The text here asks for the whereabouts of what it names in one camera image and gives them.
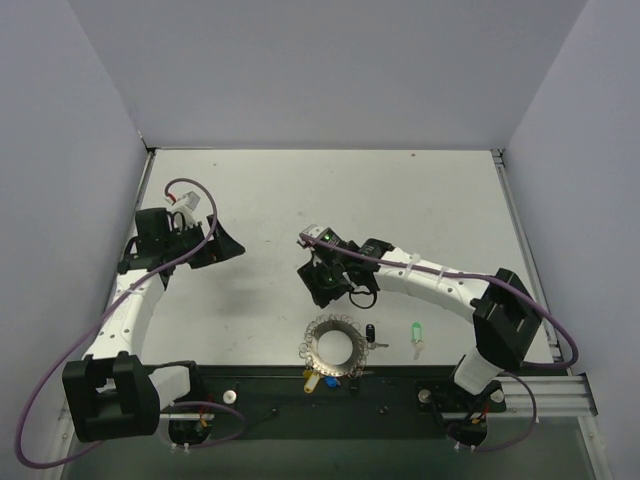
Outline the metal disc with keyrings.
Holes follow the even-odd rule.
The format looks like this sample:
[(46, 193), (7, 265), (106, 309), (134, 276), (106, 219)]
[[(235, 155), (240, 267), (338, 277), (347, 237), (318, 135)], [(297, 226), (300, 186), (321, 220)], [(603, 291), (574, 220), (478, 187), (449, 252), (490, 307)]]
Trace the metal disc with keyrings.
[(298, 355), (305, 365), (325, 377), (360, 376), (369, 349), (360, 324), (341, 314), (317, 317), (306, 327)]

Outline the green tagged key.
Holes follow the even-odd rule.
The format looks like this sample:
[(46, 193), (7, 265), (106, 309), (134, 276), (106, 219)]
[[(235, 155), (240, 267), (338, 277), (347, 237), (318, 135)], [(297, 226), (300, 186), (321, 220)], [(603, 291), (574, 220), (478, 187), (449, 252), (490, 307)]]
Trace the green tagged key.
[(414, 322), (411, 325), (411, 343), (414, 349), (413, 358), (417, 361), (420, 359), (421, 353), (425, 348), (422, 325), (419, 322)]

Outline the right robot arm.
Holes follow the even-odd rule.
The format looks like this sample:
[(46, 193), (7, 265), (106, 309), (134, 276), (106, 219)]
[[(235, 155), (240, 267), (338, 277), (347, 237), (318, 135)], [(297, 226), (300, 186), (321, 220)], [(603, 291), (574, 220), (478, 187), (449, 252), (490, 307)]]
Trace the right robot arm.
[(330, 229), (317, 238), (301, 234), (298, 243), (312, 255), (298, 274), (321, 308), (346, 294), (393, 292), (469, 322), (475, 345), (458, 363), (453, 383), (474, 396), (498, 374), (521, 368), (543, 322), (518, 275), (504, 268), (493, 276), (466, 273), (381, 240), (345, 242)]

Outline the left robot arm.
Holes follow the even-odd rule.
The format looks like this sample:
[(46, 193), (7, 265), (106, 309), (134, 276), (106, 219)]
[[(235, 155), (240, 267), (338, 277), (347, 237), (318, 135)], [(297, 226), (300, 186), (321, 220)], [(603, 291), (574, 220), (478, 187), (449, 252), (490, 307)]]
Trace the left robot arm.
[(141, 350), (155, 307), (177, 266), (201, 269), (238, 257), (244, 246), (209, 215), (188, 208), (143, 209), (117, 265), (117, 288), (106, 320), (83, 358), (62, 373), (67, 403), (83, 443), (153, 434), (172, 403), (193, 411), (207, 400), (197, 364), (144, 364)]

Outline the yellow tagged key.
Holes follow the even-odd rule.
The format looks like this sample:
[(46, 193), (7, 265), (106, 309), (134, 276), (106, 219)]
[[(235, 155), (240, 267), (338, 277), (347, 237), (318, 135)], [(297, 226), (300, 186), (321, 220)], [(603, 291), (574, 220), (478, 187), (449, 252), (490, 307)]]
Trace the yellow tagged key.
[(305, 383), (303, 386), (303, 391), (306, 394), (311, 394), (317, 388), (318, 383), (320, 382), (322, 376), (316, 372), (311, 370), (305, 370), (303, 372), (303, 377), (305, 379)]

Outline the blue tagged key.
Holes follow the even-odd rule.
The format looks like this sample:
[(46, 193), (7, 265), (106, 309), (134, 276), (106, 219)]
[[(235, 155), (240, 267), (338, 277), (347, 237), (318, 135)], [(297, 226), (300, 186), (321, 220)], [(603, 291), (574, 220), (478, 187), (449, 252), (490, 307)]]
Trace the blue tagged key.
[(331, 389), (338, 388), (341, 385), (340, 381), (336, 377), (325, 377), (324, 380), (327, 387)]

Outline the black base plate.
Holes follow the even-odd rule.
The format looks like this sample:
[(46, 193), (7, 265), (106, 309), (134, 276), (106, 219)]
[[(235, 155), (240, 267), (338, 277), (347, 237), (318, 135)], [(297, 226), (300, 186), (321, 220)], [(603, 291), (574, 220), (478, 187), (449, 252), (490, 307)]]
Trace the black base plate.
[[(368, 366), (357, 378), (340, 378), (338, 388), (320, 380), (303, 391), (300, 366), (202, 366), (205, 401), (161, 416), (160, 434), (190, 447), (239, 434), (243, 440), (409, 440), (441, 438), (453, 420), (477, 432), (486, 430), (489, 405), (476, 417), (480, 400), (501, 394), (493, 381), (480, 396), (458, 388), (450, 366)], [(359, 382), (351, 393), (351, 380)], [(462, 418), (446, 418), (431, 402), (432, 393), (472, 400)]]

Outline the aluminium rail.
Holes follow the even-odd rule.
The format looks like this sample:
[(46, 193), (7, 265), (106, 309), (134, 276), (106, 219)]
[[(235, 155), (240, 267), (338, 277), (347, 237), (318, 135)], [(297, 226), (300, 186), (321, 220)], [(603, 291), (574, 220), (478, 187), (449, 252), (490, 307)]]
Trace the aluminium rail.
[[(598, 415), (589, 380), (585, 374), (564, 376), (522, 376), (533, 393), (537, 415), (542, 417), (590, 417)], [(489, 405), (489, 415), (524, 417), (532, 413), (532, 400), (526, 388), (511, 377), (499, 377), (499, 402), (480, 400), (473, 416)], [(431, 402), (446, 418), (462, 418), (473, 409), (472, 400), (457, 399), (444, 393), (432, 393)]]

